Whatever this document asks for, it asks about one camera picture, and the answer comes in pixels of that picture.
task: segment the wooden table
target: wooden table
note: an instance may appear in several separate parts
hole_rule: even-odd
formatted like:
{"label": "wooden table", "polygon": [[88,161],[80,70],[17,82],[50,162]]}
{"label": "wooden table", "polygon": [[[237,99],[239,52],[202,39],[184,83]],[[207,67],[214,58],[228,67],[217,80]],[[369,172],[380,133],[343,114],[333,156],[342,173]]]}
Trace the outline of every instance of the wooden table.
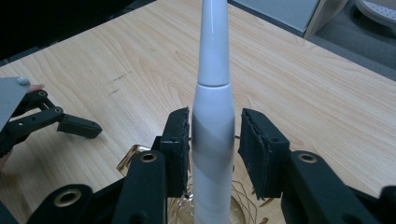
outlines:
{"label": "wooden table", "polygon": [[[0,77],[44,83],[66,113],[104,128],[89,140],[52,125],[14,147],[0,200],[19,222],[59,187],[97,191],[120,179],[129,148],[150,147],[171,111],[192,106],[200,17],[200,1],[159,0],[0,68]],[[378,196],[396,184],[395,82],[236,7],[229,24],[237,134],[242,108],[252,108],[349,186]]]}

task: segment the person's hand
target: person's hand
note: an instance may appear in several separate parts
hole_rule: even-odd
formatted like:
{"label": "person's hand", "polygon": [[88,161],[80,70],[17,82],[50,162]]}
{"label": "person's hand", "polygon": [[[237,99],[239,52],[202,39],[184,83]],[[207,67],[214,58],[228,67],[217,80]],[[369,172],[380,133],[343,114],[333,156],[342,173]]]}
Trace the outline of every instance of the person's hand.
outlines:
{"label": "person's hand", "polygon": [[[43,90],[44,85],[39,84],[39,85],[32,85],[30,86],[29,90],[26,93],[29,93],[31,91],[38,91],[38,90]],[[8,157],[11,155],[12,150],[8,152],[8,154],[2,158],[0,158],[0,174],[3,171],[4,166],[6,165],[6,162],[8,160]]]}

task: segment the brass ring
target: brass ring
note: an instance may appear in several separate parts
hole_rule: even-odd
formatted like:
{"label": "brass ring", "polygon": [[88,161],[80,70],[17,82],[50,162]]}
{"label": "brass ring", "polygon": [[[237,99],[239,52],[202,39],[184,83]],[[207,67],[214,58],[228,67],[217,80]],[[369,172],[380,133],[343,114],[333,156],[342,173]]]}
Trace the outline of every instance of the brass ring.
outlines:
{"label": "brass ring", "polygon": [[318,161],[317,158],[315,158],[312,155],[306,154],[306,153],[302,153],[302,154],[298,155],[298,159],[300,161],[304,161],[304,162],[308,162],[308,163],[315,163]]}
{"label": "brass ring", "polygon": [[54,203],[57,207],[66,207],[78,201],[79,198],[81,198],[81,190],[67,189],[56,196]]}
{"label": "brass ring", "polygon": [[157,155],[147,153],[147,154],[140,156],[140,160],[143,162],[152,162],[152,161],[157,160]]}

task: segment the white cabinet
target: white cabinet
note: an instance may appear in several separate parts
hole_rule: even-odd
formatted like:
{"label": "white cabinet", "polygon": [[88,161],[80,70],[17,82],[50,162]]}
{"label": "white cabinet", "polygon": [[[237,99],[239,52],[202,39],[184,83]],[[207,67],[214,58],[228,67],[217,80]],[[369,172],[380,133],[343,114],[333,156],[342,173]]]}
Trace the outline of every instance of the white cabinet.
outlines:
{"label": "white cabinet", "polygon": [[347,0],[233,0],[304,33],[308,39],[336,16]]}
{"label": "white cabinet", "polygon": [[319,0],[234,0],[245,7],[305,32]]}

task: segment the black plastic part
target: black plastic part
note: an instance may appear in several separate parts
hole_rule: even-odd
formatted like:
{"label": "black plastic part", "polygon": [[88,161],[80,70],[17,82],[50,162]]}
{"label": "black plastic part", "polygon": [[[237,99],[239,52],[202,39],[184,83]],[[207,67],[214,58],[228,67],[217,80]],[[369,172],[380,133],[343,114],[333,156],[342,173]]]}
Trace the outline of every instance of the black plastic part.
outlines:
{"label": "black plastic part", "polygon": [[84,212],[79,223],[108,224],[111,222],[120,198],[124,179],[95,192],[91,198],[90,205]]}
{"label": "black plastic part", "polygon": [[14,216],[9,213],[8,209],[0,201],[0,223],[18,224]]}
{"label": "black plastic part", "polygon": [[396,223],[396,186],[384,187],[378,199],[377,215],[384,223]]}
{"label": "black plastic part", "polygon": [[[71,198],[77,195],[73,192],[79,191],[80,197],[72,204],[66,205],[71,201]],[[56,205],[57,197],[61,197],[61,204],[65,206]],[[60,223],[73,224],[79,223],[79,220],[84,215],[87,206],[92,197],[92,189],[86,185],[67,185],[53,191],[42,204],[38,206],[35,212],[28,220],[28,224],[42,224],[42,223]]]}
{"label": "black plastic part", "polygon": [[112,223],[167,222],[165,159],[160,151],[132,157]]}
{"label": "black plastic part", "polygon": [[292,152],[285,171],[290,182],[285,182],[281,206],[287,223],[378,223],[320,156]]}
{"label": "black plastic part", "polygon": [[289,140],[264,114],[243,109],[238,153],[258,199],[280,197],[280,169],[290,154],[289,147]]}
{"label": "black plastic part", "polygon": [[166,121],[160,147],[152,147],[153,150],[160,150],[165,156],[167,197],[179,198],[187,190],[189,129],[189,109],[186,107],[176,110]]}
{"label": "black plastic part", "polygon": [[64,114],[61,120],[59,120],[57,131],[92,139],[102,131],[102,128],[93,121]]}
{"label": "black plastic part", "polygon": [[77,134],[87,138],[95,138],[102,128],[95,122],[67,115],[55,106],[48,98],[46,91],[32,91],[27,93],[12,114],[12,118],[25,112],[39,108],[41,111],[32,115],[9,121],[0,132],[0,158],[18,143],[27,139],[30,133],[59,122],[59,132]]}

